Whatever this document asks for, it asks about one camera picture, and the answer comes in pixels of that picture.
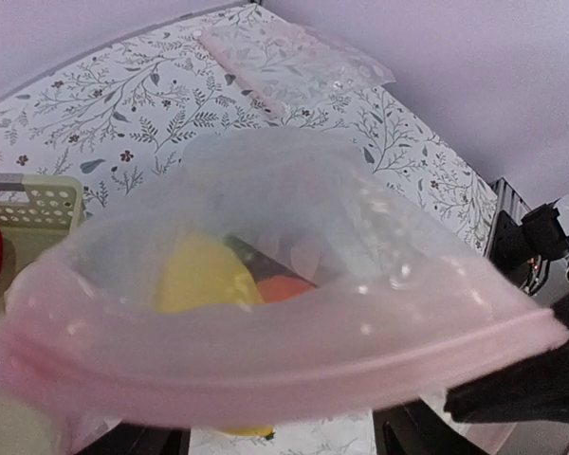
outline white wall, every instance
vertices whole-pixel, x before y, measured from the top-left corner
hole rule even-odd
[[[0,0],[0,98],[96,46],[233,0]]]
[[[388,65],[392,93],[487,180],[569,192],[569,0],[265,0]]]

